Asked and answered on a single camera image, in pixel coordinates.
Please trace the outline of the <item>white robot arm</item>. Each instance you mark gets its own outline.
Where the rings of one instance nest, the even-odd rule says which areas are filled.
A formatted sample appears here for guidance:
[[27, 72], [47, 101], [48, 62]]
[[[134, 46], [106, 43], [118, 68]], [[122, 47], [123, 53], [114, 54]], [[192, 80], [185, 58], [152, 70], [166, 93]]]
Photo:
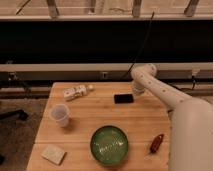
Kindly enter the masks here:
[[168, 171], [213, 171], [213, 105], [161, 82], [154, 64], [131, 71], [133, 90], [145, 89], [169, 109], [171, 121]]

